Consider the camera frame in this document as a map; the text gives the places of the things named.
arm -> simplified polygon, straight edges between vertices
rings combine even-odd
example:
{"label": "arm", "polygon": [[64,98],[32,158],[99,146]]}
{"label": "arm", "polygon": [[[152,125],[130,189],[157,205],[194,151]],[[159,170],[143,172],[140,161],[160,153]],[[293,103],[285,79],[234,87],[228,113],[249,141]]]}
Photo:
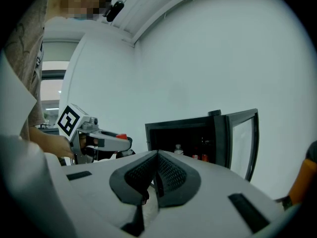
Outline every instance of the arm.
{"label": "arm", "polygon": [[69,157],[74,159],[67,139],[63,136],[49,135],[35,127],[29,127],[30,141],[39,145],[46,153],[53,153],[57,157]]}

